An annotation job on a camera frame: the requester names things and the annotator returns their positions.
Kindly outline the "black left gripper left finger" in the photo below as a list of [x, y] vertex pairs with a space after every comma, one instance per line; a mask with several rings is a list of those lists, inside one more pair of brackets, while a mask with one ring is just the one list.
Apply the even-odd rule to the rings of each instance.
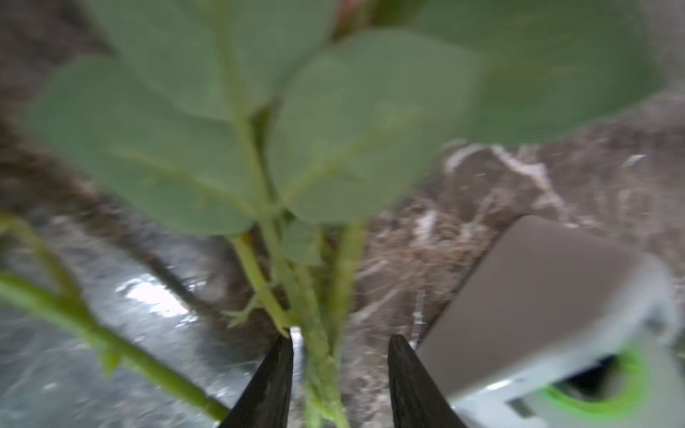
[[293, 343], [280, 336], [219, 428], [287, 427], [293, 375]]

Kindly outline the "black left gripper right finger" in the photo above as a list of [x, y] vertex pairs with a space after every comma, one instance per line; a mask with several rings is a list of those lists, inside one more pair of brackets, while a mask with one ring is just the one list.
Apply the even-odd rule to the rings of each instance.
[[403, 335], [387, 355], [392, 418], [396, 428], [466, 428]]

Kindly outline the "green core tape roll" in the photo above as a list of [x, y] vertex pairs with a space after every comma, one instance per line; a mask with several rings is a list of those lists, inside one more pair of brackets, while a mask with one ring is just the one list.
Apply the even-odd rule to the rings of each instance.
[[638, 409], [647, 396], [649, 369], [634, 346], [603, 358], [597, 366], [551, 386], [540, 396], [574, 417], [618, 419]]

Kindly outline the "pink artificial flower bouquet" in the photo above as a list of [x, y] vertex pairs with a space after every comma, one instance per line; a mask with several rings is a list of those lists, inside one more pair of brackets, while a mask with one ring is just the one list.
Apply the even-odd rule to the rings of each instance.
[[157, 222], [223, 235], [307, 351], [309, 425], [338, 382], [367, 222], [443, 144], [549, 141], [665, 74], [636, 1], [87, 1], [112, 51], [58, 67], [18, 121]]

